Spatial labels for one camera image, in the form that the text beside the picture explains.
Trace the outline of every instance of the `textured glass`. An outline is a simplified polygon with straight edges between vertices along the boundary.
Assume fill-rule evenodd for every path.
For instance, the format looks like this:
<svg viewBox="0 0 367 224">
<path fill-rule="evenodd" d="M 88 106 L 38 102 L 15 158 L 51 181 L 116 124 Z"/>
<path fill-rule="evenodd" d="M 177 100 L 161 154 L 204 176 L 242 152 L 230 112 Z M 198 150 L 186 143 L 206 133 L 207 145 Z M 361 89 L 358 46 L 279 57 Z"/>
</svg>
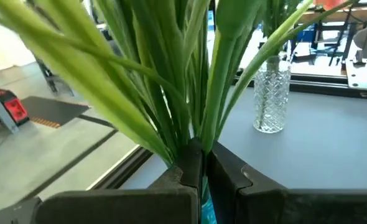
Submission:
<svg viewBox="0 0 367 224">
<path fill-rule="evenodd" d="M 289 63 L 278 56 L 268 58 L 254 80 L 256 118 L 253 125 L 258 131 L 276 133 L 283 129 L 289 86 Z"/>
</svg>

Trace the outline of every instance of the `green plant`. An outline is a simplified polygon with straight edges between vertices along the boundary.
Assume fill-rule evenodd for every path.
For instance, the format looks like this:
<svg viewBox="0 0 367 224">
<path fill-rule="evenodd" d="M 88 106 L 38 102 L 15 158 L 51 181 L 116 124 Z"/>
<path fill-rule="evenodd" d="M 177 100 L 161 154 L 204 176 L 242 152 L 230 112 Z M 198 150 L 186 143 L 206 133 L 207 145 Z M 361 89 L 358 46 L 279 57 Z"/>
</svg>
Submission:
<svg viewBox="0 0 367 224">
<path fill-rule="evenodd" d="M 16 31 L 122 133 L 168 164 L 177 158 L 191 132 L 210 152 L 263 61 L 304 27 L 351 4 L 348 1 L 291 29 L 312 3 L 306 0 L 270 34 L 227 99 L 244 50 L 263 19 L 263 0 L 220 0 L 211 65 L 209 1 L 95 0 L 122 57 L 113 54 L 78 1 L 35 2 L 58 30 L 20 0 L 0 1 L 0 24 Z"/>
<path fill-rule="evenodd" d="M 266 0 L 265 13 L 262 17 L 262 31 L 269 38 L 281 24 L 291 16 L 302 0 Z"/>
</svg>

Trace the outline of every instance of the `teal object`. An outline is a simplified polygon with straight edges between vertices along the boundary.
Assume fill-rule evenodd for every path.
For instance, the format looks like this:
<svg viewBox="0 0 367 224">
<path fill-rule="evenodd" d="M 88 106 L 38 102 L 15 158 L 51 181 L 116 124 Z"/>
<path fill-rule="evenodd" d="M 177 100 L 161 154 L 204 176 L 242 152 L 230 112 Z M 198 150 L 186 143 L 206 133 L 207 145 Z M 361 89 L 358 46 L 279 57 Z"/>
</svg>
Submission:
<svg viewBox="0 0 367 224">
<path fill-rule="evenodd" d="M 202 224 L 216 224 L 214 205 L 211 196 L 202 205 Z"/>
</svg>

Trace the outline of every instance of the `red device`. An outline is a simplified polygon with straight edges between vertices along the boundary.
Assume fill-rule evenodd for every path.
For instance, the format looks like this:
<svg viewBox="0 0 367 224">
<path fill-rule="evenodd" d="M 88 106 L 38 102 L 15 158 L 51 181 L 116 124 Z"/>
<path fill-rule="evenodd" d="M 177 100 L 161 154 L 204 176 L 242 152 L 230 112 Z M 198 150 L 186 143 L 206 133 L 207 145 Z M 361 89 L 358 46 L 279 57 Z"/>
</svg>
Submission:
<svg viewBox="0 0 367 224">
<path fill-rule="evenodd" d="M 0 89 L 0 102 L 4 105 L 16 125 L 22 125 L 29 120 L 26 109 L 13 92 Z"/>
</svg>

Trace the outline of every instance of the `white wall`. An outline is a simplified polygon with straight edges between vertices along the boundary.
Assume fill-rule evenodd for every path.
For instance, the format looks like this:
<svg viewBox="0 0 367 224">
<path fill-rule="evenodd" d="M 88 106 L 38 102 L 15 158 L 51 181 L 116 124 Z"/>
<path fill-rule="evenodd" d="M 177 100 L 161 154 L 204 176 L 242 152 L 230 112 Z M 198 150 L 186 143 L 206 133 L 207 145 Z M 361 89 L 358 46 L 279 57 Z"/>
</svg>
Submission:
<svg viewBox="0 0 367 224">
<path fill-rule="evenodd" d="M 0 66 L 23 66 L 34 61 L 33 54 L 26 48 L 19 36 L 0 26 Z"/>
<path fill-rule="evenodd" d="M 82 4 L 84 5 L 84 7 L 87 10 L 88 14 L 92 17 L 91 2 L 90 2 L 90 0 L 83 0 Z"/>
</svg>

